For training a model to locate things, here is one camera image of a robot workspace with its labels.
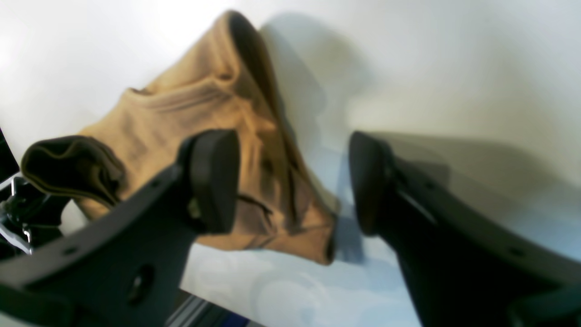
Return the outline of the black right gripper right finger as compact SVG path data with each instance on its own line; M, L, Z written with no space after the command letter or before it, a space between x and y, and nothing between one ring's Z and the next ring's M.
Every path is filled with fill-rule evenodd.
M349 140L361 232L379 236L424 327L578 327L580 262L491 222L364 132Z

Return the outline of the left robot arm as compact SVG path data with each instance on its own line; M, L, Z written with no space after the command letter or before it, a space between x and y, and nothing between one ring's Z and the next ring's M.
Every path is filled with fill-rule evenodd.
M62 213L69 198L38 190L20 173L3 134L0 135L0 258L31 255L63 236Z

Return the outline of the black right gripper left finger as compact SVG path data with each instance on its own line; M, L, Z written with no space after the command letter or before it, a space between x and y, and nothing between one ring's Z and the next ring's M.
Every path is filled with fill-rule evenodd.
M234 130L186 139L176 161L91 225L1 265L1 313L36 327L162 327L197 236L234 226Z

